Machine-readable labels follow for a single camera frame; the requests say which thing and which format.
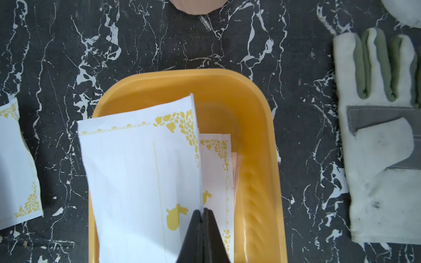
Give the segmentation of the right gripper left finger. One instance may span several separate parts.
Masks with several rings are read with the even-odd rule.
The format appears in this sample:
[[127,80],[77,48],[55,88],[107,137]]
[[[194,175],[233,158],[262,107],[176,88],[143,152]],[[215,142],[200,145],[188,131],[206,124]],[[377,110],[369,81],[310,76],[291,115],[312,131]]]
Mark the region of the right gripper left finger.
[[187,233],[176,263],[203,262],[203,229],[199,210],[193,212]]

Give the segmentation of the stack of stationery paper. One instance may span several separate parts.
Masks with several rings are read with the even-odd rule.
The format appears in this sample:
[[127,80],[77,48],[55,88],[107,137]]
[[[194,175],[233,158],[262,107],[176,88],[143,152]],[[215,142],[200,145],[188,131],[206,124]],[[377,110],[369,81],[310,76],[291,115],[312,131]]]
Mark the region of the stack of stationery paper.
[[215,218],[230,262],[234,262],[235,187],[229,134],[201,134],[200,153],[204,207]]

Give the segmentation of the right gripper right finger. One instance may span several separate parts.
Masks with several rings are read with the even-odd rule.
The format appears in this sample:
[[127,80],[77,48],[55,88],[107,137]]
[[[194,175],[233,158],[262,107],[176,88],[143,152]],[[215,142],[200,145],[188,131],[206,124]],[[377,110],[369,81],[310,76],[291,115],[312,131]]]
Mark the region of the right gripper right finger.
[[205,208],[202,217],[203,262],[230,263],[212,210]]

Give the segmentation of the yellow plastic storage box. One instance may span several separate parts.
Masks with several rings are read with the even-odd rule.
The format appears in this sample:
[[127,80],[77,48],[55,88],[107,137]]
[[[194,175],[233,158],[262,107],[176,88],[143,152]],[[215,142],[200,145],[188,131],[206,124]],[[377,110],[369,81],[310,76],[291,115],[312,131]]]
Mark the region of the yellow plastic storage box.
[[240,157],[234,260],[285,263],[287,246],[273,117],[261,90],[226,69],[141,73],[115,83],[93,117],[140,110],[194,95],[199,130],[230,134]]

